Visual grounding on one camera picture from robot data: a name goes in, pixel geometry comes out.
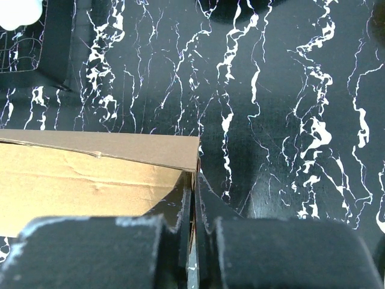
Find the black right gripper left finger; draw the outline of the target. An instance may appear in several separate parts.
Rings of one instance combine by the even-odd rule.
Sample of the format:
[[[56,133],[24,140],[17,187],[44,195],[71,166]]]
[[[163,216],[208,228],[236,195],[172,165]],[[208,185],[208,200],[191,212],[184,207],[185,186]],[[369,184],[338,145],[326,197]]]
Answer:
[[[191,174],[140,217],[39,217],[13,240],[2,288],[186,288]]]

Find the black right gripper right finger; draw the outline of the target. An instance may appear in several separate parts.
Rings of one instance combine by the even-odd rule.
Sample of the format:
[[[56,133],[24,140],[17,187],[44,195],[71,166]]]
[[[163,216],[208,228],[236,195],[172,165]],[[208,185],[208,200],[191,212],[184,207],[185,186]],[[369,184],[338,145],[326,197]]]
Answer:
[[[335,221],[245,219],[198,173],[200,288],[383,288],[365,242]]]

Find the brown cardboard box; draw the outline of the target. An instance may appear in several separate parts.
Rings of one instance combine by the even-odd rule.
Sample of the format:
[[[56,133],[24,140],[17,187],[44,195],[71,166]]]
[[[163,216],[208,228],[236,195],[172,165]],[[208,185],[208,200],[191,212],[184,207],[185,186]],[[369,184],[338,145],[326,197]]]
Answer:
[[[1,235],[39,217],[141,216],[199,167],[196,136],[1,131]]]

